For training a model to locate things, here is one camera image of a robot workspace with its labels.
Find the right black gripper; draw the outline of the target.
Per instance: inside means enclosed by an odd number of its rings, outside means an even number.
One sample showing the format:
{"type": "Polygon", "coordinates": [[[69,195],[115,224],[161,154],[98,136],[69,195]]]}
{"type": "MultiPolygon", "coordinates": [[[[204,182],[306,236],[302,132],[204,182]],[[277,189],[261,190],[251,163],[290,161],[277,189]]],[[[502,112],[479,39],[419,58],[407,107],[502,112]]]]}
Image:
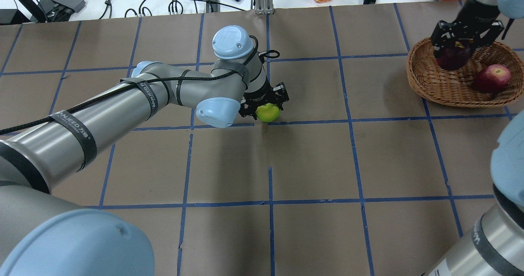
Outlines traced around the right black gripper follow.
{"type": "Polygon", "coordinates": [[[434,57],[440,58],[454,41],[469,40],[472,58],[479,49],[490,46],[505,29],[503,22],[498,20],[499,15],[497,5],[466,0],[453,22],[437,22],[430,36],[434,57]]]}

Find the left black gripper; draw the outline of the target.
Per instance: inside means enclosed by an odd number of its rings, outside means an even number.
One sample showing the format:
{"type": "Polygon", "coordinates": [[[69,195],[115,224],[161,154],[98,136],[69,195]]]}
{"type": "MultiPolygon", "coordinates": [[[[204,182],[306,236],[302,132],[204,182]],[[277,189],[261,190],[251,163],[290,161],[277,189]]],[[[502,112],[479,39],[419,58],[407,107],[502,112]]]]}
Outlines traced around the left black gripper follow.
{"type": "Polygon", "coordinates": [[[252,93],[244,93],[244,97],[241,100],[241,108],[239,109],[239,115],[241,117],[256,117],[256,109],[264,104],[275,104],[279,106],[280,110],[283,110],[283,104],[289,101],[289,95],[286,86],[283,82],[272,87],[269,82],[265,82],[263,86],[252,93]]]}

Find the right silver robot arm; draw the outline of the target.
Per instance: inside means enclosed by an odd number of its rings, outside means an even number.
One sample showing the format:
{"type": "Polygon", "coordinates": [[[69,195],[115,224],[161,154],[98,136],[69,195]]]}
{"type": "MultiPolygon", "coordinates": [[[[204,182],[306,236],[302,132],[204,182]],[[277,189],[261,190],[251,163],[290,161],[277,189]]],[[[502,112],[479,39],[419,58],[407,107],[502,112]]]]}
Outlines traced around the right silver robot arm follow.
{"type": "MultiPolygon", "coordinates": [[[[426,100],[462,108],[502,107],[523,96],[523,61],[497,39],[499,20],[523,17],[523,0],[465,0],[408,54],[408,84],[426,100]]],[[[427,276],[522,276],[523,113],[490,154],[495,203],[425,272],[427,276]]]]}

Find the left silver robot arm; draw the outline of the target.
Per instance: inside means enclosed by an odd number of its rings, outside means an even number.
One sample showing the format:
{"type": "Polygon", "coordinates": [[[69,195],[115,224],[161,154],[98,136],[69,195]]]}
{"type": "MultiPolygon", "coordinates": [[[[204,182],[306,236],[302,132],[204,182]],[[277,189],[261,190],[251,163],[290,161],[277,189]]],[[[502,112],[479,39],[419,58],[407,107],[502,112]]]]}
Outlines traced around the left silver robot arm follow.
{"type": "Polygon", "coordinates": [[[282,109],[286,87],[272,87],[263,67],[279,52],[260,52],[257,38],[238,25],[221,28],[211,44],[217,61],[210,73],[142,61],[96,97],[1,131],[18,131],[1,141],[2,276],[155,274],[143,231],[51,190],[170,104],[194,109],[200,121],[219,128],[232,126],[238,115],[258,119],[265,104],[282,109]]]}

